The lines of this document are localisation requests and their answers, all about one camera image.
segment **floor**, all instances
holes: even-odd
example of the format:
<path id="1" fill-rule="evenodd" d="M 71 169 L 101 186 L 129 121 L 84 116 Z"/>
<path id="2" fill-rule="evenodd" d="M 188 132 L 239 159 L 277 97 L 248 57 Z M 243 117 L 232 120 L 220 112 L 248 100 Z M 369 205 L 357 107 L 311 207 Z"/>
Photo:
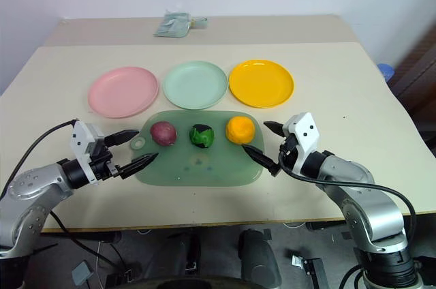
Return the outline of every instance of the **floor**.
<path id="1" fill-rule="evenodd" d="M 311 287 L 305 272 L 291 265 L 292 252 L 305 258 L 322 258 L 330 288 L 338 288 L 345 272 L 357 264 L 353 253 L 353 241 L 344 239 L 346 226 L 317 232 L 311 232 L 305 226 L 290 229 L 283 224 L 187 228 L 185 230 L 193 231 L 201 238 L 202 274 L 240 277 L 238 236 L 241 231 L 248 228 L 271 230 L 270 244 L 279 264 L 283 280 L 282 288 Z M 162 229 L 152 230 L 147 234 L 139 234 L 133 230 L 123 231 L 121 240 L 115 246 L 127 264 L 139 262 L 138 266 L 143 271 L 159 244 L 168 235 L 180 231 L 180 229 Z M 435 238 L 436 214 L 420 215 L 416 240 L 411 246 L 412 255 L 436 257 Z M 75 246 L 69 239 L 41 237 L 38 247 L 52 243 L 58 245 L 32 257 L 26 276 L 26 288 L 77 288 L 73 283 L 71 271 L 82 260 L 86 260 L 95 270 L 94 256 Z M 95 241 L 84 241 L 84 243 L 97 249 L 98 243 Z M 107 243 L 102 244 L 100 252 L 113 261 L 119 260 Z M 110 267 L 101 262 L 98 269 L 104 283 Z M 89 284 L 91 288 L 100 288 L 95 272 L 89 279 Z M 353 288 L 352 281 L 349 281 L 346 288 Z"/>

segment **beige tabletop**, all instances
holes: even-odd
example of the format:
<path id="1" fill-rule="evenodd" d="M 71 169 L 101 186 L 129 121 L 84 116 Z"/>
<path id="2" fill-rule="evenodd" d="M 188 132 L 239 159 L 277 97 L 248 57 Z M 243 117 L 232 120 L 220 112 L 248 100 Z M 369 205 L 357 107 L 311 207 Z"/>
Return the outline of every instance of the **beige tabletop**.
<path id="1" fill-rule="evenodd" d="M 269 59 L 292 73 L 296 90 L 290 100 L 276 108 L 257 109 L 241 104 L 228 92 L 209 110 L 247 112 L 259 123 L 285 122 L 294 114 L 312 112 L 321 134 L 320 151 L 328 149 L 363 164 L 376 183 L 405 194 L 417 212 L 436 210 L 435 158 L 377 67 L 339 18 L 243 19 L 212 18 L 209 29 L 191 31 L 181 40 L 151 37 L 156 19 L 60 24 L 0 98 L 2 184 L 27 147 L 53 125 L 78 117 L 110 134 L 140 129 L 156 112 L 178 110 L 159 92 L 153 105 L 134 117 L 105 119 L 95 114 L 88 107 L 87 91 L 108 70 L 145 67 L 162 81 L 171 67 L 184 61 L 210 61 L 229 74 L 241 61 Z M 234 37 L 229 30 L 232 25 L 238 25 Z M 277 158 L 281 138 L 265 127 L 262 132 L 266 154 Z M 22 171 L 73 158 L 70 134 L 66 128 L 47 138 Z M 128 145 L 112 151 L 118 164 L 131 158 Z M 135 177 L 108 179 L 75 191 L 55 211 L 68 228 L 100 230 L 341 217 L 339 208 L 316 186 L 283 173 L 273 178 L 267 171 L 242 187 L 158 187 Z M 56 228 L 50 218 L 45 227 Z"/>

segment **silver robot arm segment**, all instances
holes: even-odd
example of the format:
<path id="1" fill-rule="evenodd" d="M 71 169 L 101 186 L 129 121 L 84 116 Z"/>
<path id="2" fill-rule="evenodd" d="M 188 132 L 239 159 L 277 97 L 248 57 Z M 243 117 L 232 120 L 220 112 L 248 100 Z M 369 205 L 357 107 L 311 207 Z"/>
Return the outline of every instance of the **silver robot arm segment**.
<path id="1" fill-rule="evenodd" d="M 271 175 L 284 170 L 291 177 L 316 183 L 338 205 L 356 243 L 367 288 L 421 288 L 399 208 L 383 191 L 358 187 L 374 185 L 372 174 L 356 162 L 316 151 L 320 134 L 310 113 L 295 115 L 285 124 L 269 121 L 264 125 L 285 137 L 279 163 L 255 147 L 243 145 L 244 150 Z"/>
<path id="2" fill-rule="evenodd" d="M 76 159 L 62 159 L 28 170 L 7 184 L 0 199 L 0 287 L 18 288 L 22 285 L 29 256 L 48 214 L 70 197 L 74 189 L 110 177 L 125 179 L 157 157 L 157 153 L 149 153 L 125 166 L 112 163 L 109 147 L 127 142 L 138 132 L 123 130 L 105 137 L 96 126 L 75 121 L 70 146 Z"/>

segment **pink plate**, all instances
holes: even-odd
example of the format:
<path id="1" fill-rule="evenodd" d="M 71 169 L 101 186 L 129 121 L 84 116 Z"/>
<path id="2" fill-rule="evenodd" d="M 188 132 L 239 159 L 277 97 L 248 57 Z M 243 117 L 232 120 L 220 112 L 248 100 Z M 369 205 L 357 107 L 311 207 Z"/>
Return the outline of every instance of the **pink plate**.
<path id="1" fill-rule="evenodd" d="M 98 78 L 88 92 L 88 104 L 104 117 L 130 117 L 146 110 L 159 85 L 153 73 L 141 67 L 120 67 Z"/>

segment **plastic cutting board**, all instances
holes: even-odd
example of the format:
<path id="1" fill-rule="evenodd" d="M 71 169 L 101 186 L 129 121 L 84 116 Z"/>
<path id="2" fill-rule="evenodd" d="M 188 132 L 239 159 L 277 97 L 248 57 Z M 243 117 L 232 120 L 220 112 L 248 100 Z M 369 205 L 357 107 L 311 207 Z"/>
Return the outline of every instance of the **plastic cutting board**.
<path id="1" fill-rule="evenodd" d="M 253 120 L 255 138 L 250 144 L 263 150 L 264 139 L 258 122 L 243 112 L 171 110 L 153 115 L 130 146 L 134 158 L 152 152 L 159 155 L 136 174 L 137 178 L 149 185 L 165 186 L 229 187 L 254 182 L 262 173 L 262 167 L 253 162 L 241 146 L 225 137 L 225 125 L 237 115 Z M 150 128 L 158 121 L 168 121 L 176 128 L 177 140 L 172 146 L 160 146 L 151 138 Z M 211 147 L 201 149 L 191 144 L 189 130 L 196 123 L 213 128 L 215 140 Z"/>

